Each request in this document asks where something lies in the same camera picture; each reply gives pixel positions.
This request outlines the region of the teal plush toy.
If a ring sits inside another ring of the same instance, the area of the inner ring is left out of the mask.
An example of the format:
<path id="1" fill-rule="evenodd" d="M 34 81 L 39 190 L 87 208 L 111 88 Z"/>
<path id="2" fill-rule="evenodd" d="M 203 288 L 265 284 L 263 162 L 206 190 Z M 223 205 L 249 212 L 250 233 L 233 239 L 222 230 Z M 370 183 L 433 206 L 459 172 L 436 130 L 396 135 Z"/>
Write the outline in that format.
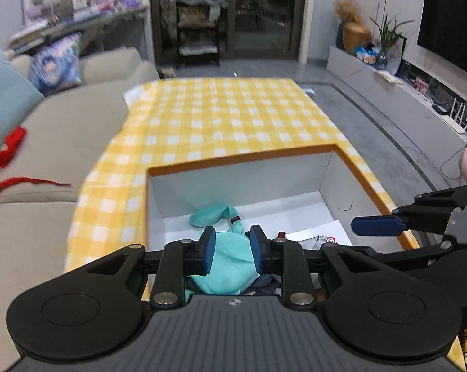
<path id="1" fill-rule="evenodd" d="M 225 204 L 209 206 L 189 218 L 191 227 L 202 229 L 223 221 L 229 222 L 229 229 L 216 232 L 209 274 L 191 276 L 197 289 L 207 295 L 239 295 L 258 278 L 250 240 L 234 207 Z"/>

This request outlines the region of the white tissue pack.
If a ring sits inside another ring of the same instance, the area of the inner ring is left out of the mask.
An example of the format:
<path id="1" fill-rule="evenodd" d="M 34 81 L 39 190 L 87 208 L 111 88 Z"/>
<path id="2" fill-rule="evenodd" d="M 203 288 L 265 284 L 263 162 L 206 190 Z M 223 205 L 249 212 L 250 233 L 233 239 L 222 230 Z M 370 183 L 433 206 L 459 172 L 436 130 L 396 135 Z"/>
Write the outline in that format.
<path id="1" fill-rule="evenodd" d="M 297 242 L 305 250 L 320 250 L 324 244 L 352 245 L 338 220 L 299 232 L 288 233 L 285 238 Z"/>

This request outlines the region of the navy and pink cloth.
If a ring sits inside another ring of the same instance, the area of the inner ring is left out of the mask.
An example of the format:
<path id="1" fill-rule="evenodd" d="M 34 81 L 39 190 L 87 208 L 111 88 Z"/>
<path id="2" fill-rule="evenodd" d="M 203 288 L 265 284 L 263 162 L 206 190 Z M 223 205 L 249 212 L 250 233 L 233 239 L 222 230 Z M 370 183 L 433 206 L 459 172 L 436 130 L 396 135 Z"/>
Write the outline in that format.
<path id="1" fill-rule="evenodd" d="M 241 296 L 280 296 L 281 279 L 274 275 L 259 276 L 248 288 L 241 292 Z"/>

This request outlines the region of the orange cardboard box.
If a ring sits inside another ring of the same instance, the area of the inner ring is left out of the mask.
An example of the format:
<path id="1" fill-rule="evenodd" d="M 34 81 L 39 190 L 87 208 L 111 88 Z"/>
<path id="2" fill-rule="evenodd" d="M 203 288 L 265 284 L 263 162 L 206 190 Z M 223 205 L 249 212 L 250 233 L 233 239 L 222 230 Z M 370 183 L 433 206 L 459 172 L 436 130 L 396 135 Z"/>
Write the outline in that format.
<path id="1" fill-rule="evenodd" d="M 145 243 L 162 250 L 173 241 L 197 239 L 190 216 L 209 206 L 234 207 L 244 233 L 261 226 L 267 238 L 338 220 L 352 245 L 381 253 L 418 247 L 410 232 L 396 237 L 358 236 L 358 216 L 387 215 L 394 203 L 352 149 L 336 144 L 278 149 L 197 160 L 147 171 Z"/>

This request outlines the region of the white router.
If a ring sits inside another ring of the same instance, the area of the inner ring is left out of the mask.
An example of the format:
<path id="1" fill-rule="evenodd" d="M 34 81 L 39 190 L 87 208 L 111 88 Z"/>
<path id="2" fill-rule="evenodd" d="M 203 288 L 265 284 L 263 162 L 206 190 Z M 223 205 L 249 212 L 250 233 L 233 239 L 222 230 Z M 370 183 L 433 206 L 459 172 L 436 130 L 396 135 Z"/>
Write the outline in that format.
<path id="1" fill-rule="evenodd" d="M 465 115 L 465 111 L 466 103 L 458 102 L 455 98 L 451 110 L 445 110 L 440 117 L 458 135 L 463 135 L 467 131 L 467 115 Z"/>

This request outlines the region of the white tv cabinet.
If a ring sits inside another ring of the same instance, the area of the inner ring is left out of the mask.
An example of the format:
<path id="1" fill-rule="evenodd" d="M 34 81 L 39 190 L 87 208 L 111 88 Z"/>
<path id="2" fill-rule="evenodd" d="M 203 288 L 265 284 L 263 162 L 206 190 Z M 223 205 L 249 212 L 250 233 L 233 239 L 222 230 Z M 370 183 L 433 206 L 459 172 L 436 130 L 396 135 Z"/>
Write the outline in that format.
<path id="1" fill-rule="evenodd" d="M 401 129 L 449 183 L 467 183 L 467 134 L 458 133 L 447 117 L 434 111 L 427 97 L 395 77 L 387 80 L 335 46 L 330 48 L 327 70 Z"/>

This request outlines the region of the yellow checkered tablecloth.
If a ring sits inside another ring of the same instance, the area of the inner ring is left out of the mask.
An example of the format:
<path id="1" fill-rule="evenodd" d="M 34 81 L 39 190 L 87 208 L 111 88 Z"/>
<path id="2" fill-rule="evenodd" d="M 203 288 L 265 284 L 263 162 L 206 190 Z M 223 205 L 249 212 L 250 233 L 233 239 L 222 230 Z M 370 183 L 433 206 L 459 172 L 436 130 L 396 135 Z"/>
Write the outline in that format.
<path id="1" fill-rule="evenodd" d="M 158 166 L 314 147 L 341 152 L 382 211 L 394 207 L 355 147 L 289 79 L 149 82 L 86 177 L 68 235 L 66 269 L 144 241 L 144 173 Z"/>

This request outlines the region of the beige sofa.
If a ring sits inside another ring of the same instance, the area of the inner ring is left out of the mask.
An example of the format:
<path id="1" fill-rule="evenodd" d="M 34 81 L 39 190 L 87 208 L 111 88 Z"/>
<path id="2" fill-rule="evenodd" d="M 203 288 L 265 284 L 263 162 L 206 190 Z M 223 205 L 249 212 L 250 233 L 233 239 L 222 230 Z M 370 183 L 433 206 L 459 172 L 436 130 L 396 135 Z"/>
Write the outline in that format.
<path id="1" fill-rule="evenodd" d="M 79 189 L 127 117 L 124 94 L 158 79 L 134 47 L 88 55 L 80 86 L 43 99 L 26 117 L 26 138 L 0 180 L 48 179 L 0 192 L 0 371 L 18 359 L 5 324 L 7 309 L 30 287 L 62 274 Z"/>

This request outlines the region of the green potted plant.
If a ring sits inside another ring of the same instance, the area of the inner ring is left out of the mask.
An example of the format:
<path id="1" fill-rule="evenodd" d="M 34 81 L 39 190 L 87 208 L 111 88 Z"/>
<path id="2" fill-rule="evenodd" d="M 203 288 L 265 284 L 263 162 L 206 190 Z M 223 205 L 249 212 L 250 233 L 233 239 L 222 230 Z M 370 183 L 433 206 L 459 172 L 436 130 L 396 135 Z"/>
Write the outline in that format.
<path id="1" fill-rule="evenodd" d="M 378 28 L 381 48 L 375 58 L 375 69 L 384 71 L 388 64 L 388 51 L 400 39 L 402 34 L 398 31 L 403 25 L 410 24 L 413 20 L 398 22 L 395 18 L 389 19 L 385 16 L 382 23 L 379 24 L 375 19 L 370 18 L 371 22 Z"/>

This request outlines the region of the gold vase with dried flowers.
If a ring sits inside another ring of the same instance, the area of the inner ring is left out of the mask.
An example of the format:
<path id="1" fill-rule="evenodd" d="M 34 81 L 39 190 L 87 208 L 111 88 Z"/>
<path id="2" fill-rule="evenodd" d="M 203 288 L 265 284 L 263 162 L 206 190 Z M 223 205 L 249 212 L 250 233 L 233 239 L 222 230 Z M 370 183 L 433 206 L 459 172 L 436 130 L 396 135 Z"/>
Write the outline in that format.
<path id="1" fill-rule="evenodd" d="M 340 20 L 341 45 L 349 54 L 357 47 L 368 47 L 371 43 L 371 31 L 362 23 L 360 7 L 352 0 L 336 0 L 334 12 Z"/>

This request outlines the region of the black television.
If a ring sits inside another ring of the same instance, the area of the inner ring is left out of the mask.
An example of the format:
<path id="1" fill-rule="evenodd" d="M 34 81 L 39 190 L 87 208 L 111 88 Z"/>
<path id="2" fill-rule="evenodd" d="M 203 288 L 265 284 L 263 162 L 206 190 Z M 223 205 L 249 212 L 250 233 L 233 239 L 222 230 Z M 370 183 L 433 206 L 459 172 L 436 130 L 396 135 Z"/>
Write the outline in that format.
<path id="1" fill-rule="evenodd" d="M 417 44 L 467 74 L 467 0 L 424 0 Z"/>

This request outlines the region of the blue patterned cushion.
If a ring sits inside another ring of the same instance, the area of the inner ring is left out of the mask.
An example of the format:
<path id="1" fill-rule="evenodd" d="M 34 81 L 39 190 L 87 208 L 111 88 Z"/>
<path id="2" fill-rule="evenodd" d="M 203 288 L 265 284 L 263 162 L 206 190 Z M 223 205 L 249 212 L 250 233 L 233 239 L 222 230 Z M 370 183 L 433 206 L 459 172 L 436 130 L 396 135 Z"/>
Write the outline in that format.
<path id="1" fill-rule="evenodd" d="M 82 83 L 79 68 L 81 38 L 81 33 L 67 35 L 33 56 L 29 81 L 44 97 Z"/>

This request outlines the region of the light blue cushion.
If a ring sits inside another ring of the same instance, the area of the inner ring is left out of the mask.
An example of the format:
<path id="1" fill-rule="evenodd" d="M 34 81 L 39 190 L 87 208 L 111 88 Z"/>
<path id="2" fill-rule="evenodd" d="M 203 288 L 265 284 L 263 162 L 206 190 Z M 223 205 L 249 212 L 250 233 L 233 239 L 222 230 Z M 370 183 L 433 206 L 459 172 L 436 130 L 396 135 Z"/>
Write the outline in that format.
<path id="1" fill-rule="evenodd" d="M 0 148 L 5 137 L 43 98 L 0 49 Z"/>

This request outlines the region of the black shelf rack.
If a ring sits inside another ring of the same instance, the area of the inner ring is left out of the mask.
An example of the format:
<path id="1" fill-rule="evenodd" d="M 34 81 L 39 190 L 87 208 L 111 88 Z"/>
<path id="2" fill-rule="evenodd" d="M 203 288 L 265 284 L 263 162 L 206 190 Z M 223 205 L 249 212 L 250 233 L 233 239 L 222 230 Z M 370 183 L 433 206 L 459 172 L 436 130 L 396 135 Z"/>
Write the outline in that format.
<path id="1" fill-rule="evenodd" d="M 179 65 L 208 58 L 220 65 L 220 24 L 226 0 L 174 0 L 176 53 Z"/>

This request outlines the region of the cluttered side desk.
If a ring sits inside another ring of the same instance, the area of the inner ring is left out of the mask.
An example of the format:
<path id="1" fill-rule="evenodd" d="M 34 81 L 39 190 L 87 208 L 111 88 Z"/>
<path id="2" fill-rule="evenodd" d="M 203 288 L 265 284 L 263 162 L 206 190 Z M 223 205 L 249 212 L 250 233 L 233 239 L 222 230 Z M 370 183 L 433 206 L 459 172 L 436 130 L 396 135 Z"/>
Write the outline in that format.
<path id="1" fill-rule="evenodd" d="M 33 53 L 72 33 L 82 34 L 89 45 L 147 13 L 136 0 L 22 0 L 22 9 L 24 25 L 8 42 L 16 55 Z"/>

